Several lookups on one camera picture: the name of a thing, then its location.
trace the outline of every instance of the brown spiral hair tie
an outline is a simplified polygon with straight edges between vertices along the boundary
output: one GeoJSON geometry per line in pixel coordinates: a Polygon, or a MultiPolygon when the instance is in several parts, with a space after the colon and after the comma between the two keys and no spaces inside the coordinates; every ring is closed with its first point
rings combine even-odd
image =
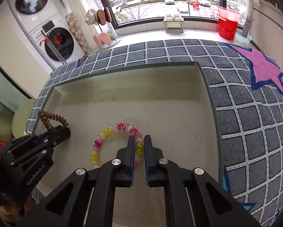
{"type": "Polygon", "coordinates": [[[49,112],[41,110],[38,112],[38,117],[43,122],[43,124],[45,125],[48,131],[53,129],[53,126],[48,119],[56,120],[60,122],[64,127],[68,126],[67,120],[65,120],[64,117],[61,117],[60,115],[57,115],[54,113],[49,113],[49,112]]]}

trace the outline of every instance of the window frame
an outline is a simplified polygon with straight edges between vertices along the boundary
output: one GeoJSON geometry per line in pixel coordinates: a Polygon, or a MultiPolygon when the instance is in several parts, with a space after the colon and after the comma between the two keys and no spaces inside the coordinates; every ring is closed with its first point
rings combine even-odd
{"type": "MultiPolygon", "coordinates": [[[[126,23],[119,25],[117,23],[116,19],[115,19],[114,13],[112,12],[112,8],[111,8],[108,0],[101,0],[101,1],[102,1],[102,4],[103,4],[104,7],[109,8],[111,18],[112,18],[111,23],[112,23],[115,30],[120,29],[120,28],[126,28],[128,26],[141,25],[141,24],[145,24],[145,23],[162,22],[164,20],[164,17],[156,17],[156,18],[150,18],[150,19],[140,19],[140,20],[130,21],[130,22],[126,22],[126,23]]],[[[227,0],[220,0],[220,6],[227,7],[227,0]]],[[[212,18],[185,16],[184,19],[185,19],[185,21],[207,22],[207,23],[214,23],[214,24],[218,23],[217,19],[212,19],[212,18]]]]}

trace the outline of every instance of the colorful coil hair tie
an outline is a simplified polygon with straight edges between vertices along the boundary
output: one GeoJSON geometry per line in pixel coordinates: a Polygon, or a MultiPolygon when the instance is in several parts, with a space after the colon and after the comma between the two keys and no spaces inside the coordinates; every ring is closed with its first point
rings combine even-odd
{"type": "Polygon", "coordinates": [[[144,140],[142,139],[141,133],[138,132],[138,129],[134,128],[134,126],[129,124],[115,124],[114,126],[110,126],[107,129],[105,129],[94,141],[94,145],[92,146],[91,150],[91,163],[93,165],[93,169],[99,168],[99,150],[109,135],[111,135],[114,132],[117,131],[127,131],[130,133],[130,135],[135,137],[135,159],[134,159],[134,166],[137,162],[139,162],[143,156],[144,153],[144,140]]]}

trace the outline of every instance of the washing machine control panel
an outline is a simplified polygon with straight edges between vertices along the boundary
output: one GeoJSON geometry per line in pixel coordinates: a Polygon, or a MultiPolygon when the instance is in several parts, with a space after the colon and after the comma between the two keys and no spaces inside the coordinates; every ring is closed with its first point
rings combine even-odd
{"type": "Polygon", "coordinates": [[[46,23],[45,25],[42,26],[44,32],[48,32],[49,30],[51,30],[52,28],[54,28],[54,24],[51,21],[49,21],[48,23],[46,23]]]}

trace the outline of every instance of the gray checkered tablecloth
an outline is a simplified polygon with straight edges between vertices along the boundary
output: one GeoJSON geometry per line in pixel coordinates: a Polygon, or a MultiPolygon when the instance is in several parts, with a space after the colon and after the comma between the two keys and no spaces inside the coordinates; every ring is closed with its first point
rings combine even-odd
{"type": "Polygon", "coordinates": [[[274,85],[252,90],[249,60],[228,44],[152,41],[109,49],[62,66],[41,91],[26,130],[34,131],[38,111],[56,85],[99,71],[172,61],[201,65],[216,107],[227,190],[239,202],[254,203],[250,213],[269,226],[283,210],[283,96],[274,85]]]}

